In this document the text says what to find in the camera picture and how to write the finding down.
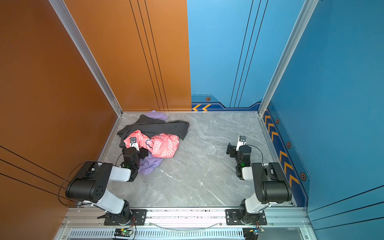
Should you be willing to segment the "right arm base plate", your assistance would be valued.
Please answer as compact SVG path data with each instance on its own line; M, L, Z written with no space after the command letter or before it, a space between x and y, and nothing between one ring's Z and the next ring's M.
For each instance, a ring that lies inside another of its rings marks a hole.
M252 225L252 226L266 226L267 218L265 213L249 214L247 212L242 213L239 209L226 209L226 221L227 225Z

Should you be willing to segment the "left aluminium corner post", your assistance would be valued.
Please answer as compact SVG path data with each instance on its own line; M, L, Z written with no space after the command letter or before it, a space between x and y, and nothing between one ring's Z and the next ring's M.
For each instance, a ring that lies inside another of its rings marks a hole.
M99 84L110 105L114 109L117 116L120 117L124 111L120 106L115 94L113 93L113 90L111 89L105 75L103 74L99 64L92 54L91 49L84 39L65 2L62 0L49 0L49 2L59 17L61 23L65 27L73 43L75 44L76 48L78 49L79 53L81 54L89 70L93 74L95 80Z

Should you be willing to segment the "purple cloth shirt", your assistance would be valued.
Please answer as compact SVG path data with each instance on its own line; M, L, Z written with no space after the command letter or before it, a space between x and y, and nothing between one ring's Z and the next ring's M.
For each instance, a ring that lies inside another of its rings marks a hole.
M160 112L156 112L155 110L152 110L151 112L145 114L145 116L162 121L168 119L167 115ZM162 161L163 159L153 157L153 155L149 153L147 157L140 160L140 168L138 170L139 174L149 175L155 170L155 168L161 165Z

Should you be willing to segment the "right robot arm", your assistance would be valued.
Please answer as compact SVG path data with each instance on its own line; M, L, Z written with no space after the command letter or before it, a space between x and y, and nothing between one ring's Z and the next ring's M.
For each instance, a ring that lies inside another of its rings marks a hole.
M233 223L266 225L264 211L272 206L290 202L293 193L279 163L252 163L251 153L252 146L243 142L238 142L237 146L227 146L227 155L236 160L237 177L254 183L254 193L242 200Z

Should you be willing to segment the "right aluminium corner post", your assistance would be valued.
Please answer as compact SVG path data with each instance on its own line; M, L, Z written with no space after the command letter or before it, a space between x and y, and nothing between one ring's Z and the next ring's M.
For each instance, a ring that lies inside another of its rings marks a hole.
M287 41L287 44L278 62L276 70L271 78L271 81L267 87L261 105L259 107L259 117L262 117L264 115L269 103L271 102L272 97L284 75L284 72L296 50L298 43L300 42L300 39L313 15L313 12L318 2L319 0L306 0L304 2L303 7L295 22L290 37Z

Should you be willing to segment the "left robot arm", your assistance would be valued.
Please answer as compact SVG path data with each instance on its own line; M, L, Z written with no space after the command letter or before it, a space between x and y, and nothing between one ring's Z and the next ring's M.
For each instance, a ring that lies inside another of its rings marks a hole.
M120 166L112 163L86 161L66 187L66 197L87 202L105 211L100 216L105 225L132 225L135 215L128 201L123 200L108 189L109 182L133 182L140 168L140 160L149 155L145 148L124 148L124 161Z

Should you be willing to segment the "green circuit board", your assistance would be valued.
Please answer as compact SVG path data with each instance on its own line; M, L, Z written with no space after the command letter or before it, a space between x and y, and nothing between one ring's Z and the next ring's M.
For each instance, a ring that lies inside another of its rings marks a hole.
M135 232L133 229L116 228L114 231L113 239L115 240L133 240Z

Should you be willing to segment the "small wired circuit board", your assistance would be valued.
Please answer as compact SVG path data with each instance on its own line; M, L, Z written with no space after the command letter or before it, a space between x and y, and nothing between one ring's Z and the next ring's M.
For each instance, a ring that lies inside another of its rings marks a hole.
M264 233L265 230L262 226L256 226L255 228L250 230L250 233L252 233L255 236L258 236L260 233Z

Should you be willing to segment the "dark grey jeans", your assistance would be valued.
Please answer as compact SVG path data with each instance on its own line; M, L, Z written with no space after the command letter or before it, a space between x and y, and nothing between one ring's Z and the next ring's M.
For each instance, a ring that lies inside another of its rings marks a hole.
M117 132L117 135L121 138L119 147L125 148L124 140L133 132L140 130L141 133L147 137L157 136L159 134L176 135L180 139L184 140L190 124L186 121L171 121L165 122L158 119L152 119L145 115L140 115L139 119L131 124L126 125L124 128Z

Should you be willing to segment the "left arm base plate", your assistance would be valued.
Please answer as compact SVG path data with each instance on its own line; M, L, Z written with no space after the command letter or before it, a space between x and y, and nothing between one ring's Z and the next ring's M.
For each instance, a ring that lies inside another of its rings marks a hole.
M120 214L106 213L98 219L104 218L105 226L143 226L147 218L147 210L145 209L131 209L129 211L122 211Z

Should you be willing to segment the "pink bear print cloth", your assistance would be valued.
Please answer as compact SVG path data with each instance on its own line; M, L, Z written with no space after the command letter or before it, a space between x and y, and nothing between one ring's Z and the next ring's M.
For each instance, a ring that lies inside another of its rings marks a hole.
M125 147L133 146L131 138L136 139L139 148L147 149L152 156L156 158L173 158L180 144L180 138L176 135L159 134L153 137L148 137L140 130L130 134L123 143Z

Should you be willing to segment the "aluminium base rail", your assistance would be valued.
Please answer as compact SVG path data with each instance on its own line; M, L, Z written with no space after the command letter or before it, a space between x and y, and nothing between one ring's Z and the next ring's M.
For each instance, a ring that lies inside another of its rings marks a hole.
M229 226L230 207L147 208L143 226L105 226L97 208L68 210L56 240L114 240L116 228L133 229L133 240L315 240L317 236L303 208L274 207L264 211L267 225L258 236L256 226Z

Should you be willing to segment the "aluminium corner post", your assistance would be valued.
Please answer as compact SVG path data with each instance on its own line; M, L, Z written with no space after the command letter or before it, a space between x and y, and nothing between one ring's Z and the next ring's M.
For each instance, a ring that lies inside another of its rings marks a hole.
M278 62L276 70L271 78L271 81L267 87L261 105L259 107L259 117L262 117L264 115L269 103L271 102L272 97L284 75L284 72L296 50L298 43L300 42L300 39L313 15L313 12L318 2L319 0L306 0L304 2L303 7L295 22L290 37L287 41L287 44Z
M105 75L103 74L99 64L92 54L91 49L84 39L65 2L62 0L49 0L49 2L59 17L61 23L65 27L73 43L75 44L76 48L78 49L79 53L81 54L89 70L93 74L95 80L99 84L110 105L114 109L117 116L120 117L124 111L120 106L115 94L113 93L113 90L111 89Z

